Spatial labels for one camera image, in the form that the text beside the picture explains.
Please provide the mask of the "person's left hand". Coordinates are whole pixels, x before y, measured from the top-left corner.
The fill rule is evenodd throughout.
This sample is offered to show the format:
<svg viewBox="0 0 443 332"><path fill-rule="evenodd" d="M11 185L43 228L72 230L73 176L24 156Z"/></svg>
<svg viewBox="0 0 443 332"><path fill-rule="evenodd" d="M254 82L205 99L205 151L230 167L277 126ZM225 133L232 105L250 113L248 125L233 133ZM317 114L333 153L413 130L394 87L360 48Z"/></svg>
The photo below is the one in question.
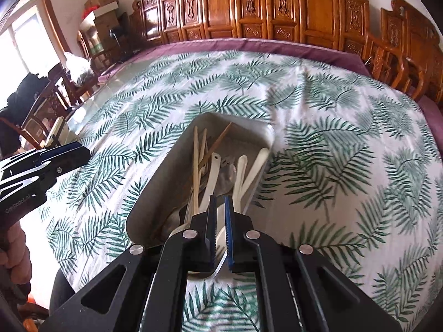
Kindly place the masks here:
<svg viewBox="0 0 443 332"><path fill-rule="evenodd" d="M10 272L12 283L24 285L32 278L32 263L25 244L26 236L19 222L7 231L7 242L9 248L1 250L1 265Z"/></svg>

